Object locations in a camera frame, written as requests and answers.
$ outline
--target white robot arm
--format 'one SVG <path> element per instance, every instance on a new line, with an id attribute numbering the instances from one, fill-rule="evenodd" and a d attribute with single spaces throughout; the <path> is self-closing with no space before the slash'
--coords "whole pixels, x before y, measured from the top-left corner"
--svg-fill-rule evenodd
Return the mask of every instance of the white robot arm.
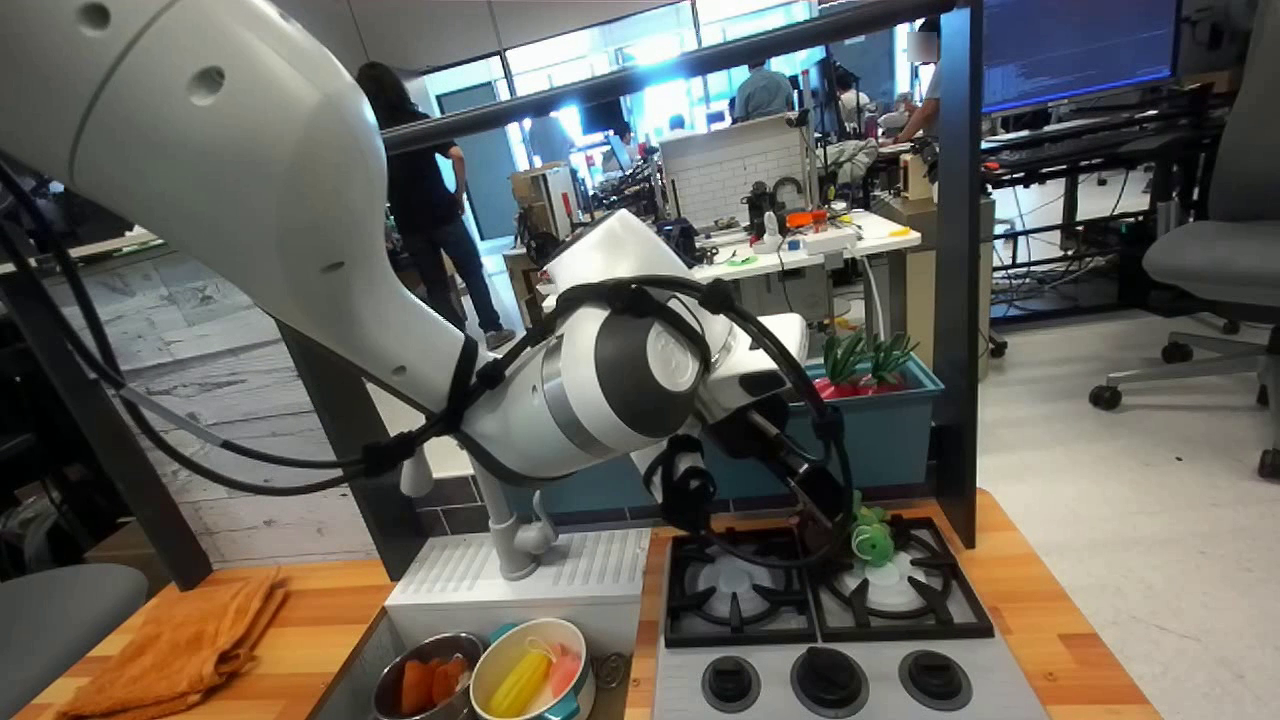
<path id="1" fill-rule="evenodd" d="M 508 489 L 646 457 L 750 399 L 717 384 L 736 378 L 723 318 L 648 294 L 648 318 L 560 313 L 473 397 L 477 346 L 388 267 L 388 163 L 363 94 L 267 0 L 9 0 L 0 97 L 0 152 L 204 261 L 401 399 L 451 417 L 508 576 L 537 569 L 515 551 Z M 564 305 L 631 278 L 688 278 L 637 218 L 552 265 Z"/>

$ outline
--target office chair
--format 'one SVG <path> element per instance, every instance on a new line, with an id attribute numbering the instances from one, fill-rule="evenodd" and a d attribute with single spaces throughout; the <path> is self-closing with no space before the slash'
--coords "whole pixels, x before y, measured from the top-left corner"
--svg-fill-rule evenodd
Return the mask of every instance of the office chair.
<path id="1" fill-rule="evenodd" d="M 1204 313 L 1230 322 L 1268 323 L 1268 346 L 1242 346 L 1219 335 L 1177 334 L 1164 349 L 1170 368 L 1114 371 L 1087 394 L 1094 408 L 1120 408 L 1125 384 L 1259 371 L 1258 403 L 1268 403 L 1273 439 L 1259 451 L 1258 474 L 1280 480 L 1280 0 L 1258 6 L 1251 48 L 1245 66 L 1242 97 L 1230 113 L 1216 167 L 1207 183 L 1204 221 L 1181 226 L 1162 237 L 1143 272 L 1204 305 Z M 1188 360 L 1186 349 L 1219 351 L 1212 360 Z"/>

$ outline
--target bowl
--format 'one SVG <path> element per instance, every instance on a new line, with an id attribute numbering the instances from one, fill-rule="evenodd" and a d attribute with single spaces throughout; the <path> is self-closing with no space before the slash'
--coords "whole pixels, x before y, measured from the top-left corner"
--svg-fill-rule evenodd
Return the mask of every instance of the bowl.
<path id="1" fill-rule="evenodd" d="M 589 637 L 560 616 L 515 624 L 489 646 L 473 673 L 467 697 L 480 720 L 591 715 L 595 675 L 589 661 Z"/>
<path id="2" fill-rule="evenodd" d="M 467 720 L 473 712 L 467 712 L 467 690 L 466 683 L 467 683 L 467 675 L 477 675 L 477 665 L 480 665 L 483 650 L 489 646 L 480 637 L 467 637 L 467 631 L 447 631 L 447 637 L 433 637 L 433 640 L 411 646 L 409 652 L 401 652 L 385 667 L 385 675 L 376 683 L 376 697 L 373 697 L 373 712 L 382 720 Z M 433 661 L 447 665 L 457 658 L 466 661 L 467 673 L 451 683 L 447 699 L 439 699 L 433 710 L 421 710 L 421 712 L 403 712 L 403 673 L 421 673 Z"/>

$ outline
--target wooden countertop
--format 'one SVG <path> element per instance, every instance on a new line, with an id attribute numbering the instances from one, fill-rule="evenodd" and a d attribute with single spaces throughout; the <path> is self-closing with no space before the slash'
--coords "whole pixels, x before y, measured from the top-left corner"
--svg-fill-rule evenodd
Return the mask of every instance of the wooden countertop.
<path id="1" fill-rule="evenodd" d="M 204 586 L 236 580 L 236 576 L 290 576 L 290 602 L 272 624 L 272 631 L 255 650 L 253 673 L 236 675 L 230 690 L 221 690 L 210 705 L 186 712 L 186 715 L 312 715 L 323 699 L 333 675 L 343 667 L 354 650 L 373 630 L 376 611 L 385 607 L 391 586 L 388 573 L 376 561 L 363 564 L 296 564 L 296 569 L 236 569 L 236 573 L 214 573 Z M 148 607 L 181 596 L 178 590 L 164 590 L 152 596 Z M 105 667 L 141 621 L 136 611 L 127 624 L 120 624 L 105 646 L 98 646 L 72 673 L 63 673 L 51 690 L 37 697 L 22 712 L 22 720 L 51 720 L 61 705 L 76 697 L 80 683 L 98 667 Z"/>
<path id="2" fill-rule="evenodd" d="M 935 504 L 902 504 L 893 511 L 942 522 Z M 980 532 L 973 551 L 965 551 L 957 535 L 949 535 L 949 543 L 960 558 L 970 586 L 984 602 L 994 624 L 1012 646 L 1012 658 L 1029 673 L 1040 705 L 1048 705 L 1048 715 L 1057 720 L 1155 715 L 1148 697 L 1127 681 L 1120 661 L 1109 652 L 1109 646 L 1082 616 L 1071 596 L 1051 580 L 1051 573 L 1040 564 L 1033 543 L 1021 535 L 1021 529 L 1005 515 L 1005 508 L 987 491 L 980 491 L 978 524 Z M 654 532 L 654 543 L 648 543 L 629 720 L 654 720 L 672 535 L 678 532 L 662 529 Z"/>
<path id="3" fill-rule="evenodd" d="M 984 602 L 1001 637 L 1012 646 L 1012 658 L 1029 673 L 1048 715 L 1062 720 L 1134 720 L 1155 715 L 1148 697 L 1127 681 L 1096 630 L 1082 616 L 1068 594 L 1048 576 L 1033 543 L 1012 529 L 1005 508 L 994 495 L 978 504 L 980 535 L 965 551 L 952 535 L 970 586 Z M 942 515 L 935 504 L 902 504 L 905 515 Z M 662 606 L 669 573 L 669 529 L 654 532 L 646 564 L 646 606 L 629 683 L 629 720 L 654 720 L 657 691 L 657 652 L 662 652 Z M 333 675 L 343 667 L 354 650 L 373 630 L 385 596 L 391 594 L 382 564 L 312 564 L 312 569 L 250 569 L 250 573 L 283 573 L 290 606 L 272 631 L 261 646 L 261 661 L 250 675 L 217 691 L 188 715 L 308 715 L 323 699 Z M 63 681 L 57 681 L 26 720 L 50 720 L 57 710 L 141 630 L 132 616 L 99 650 L 93 650 Z"/>

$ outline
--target monitor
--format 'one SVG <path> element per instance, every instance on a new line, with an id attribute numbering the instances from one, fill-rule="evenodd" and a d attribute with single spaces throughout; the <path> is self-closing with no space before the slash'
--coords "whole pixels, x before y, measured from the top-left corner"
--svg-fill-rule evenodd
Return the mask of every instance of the monitor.
<path id="1" fill-rule="evenodd" d="M 1151 89 L 1177 76 L 1181 0 L 987 0 L 984 113 Z"/>

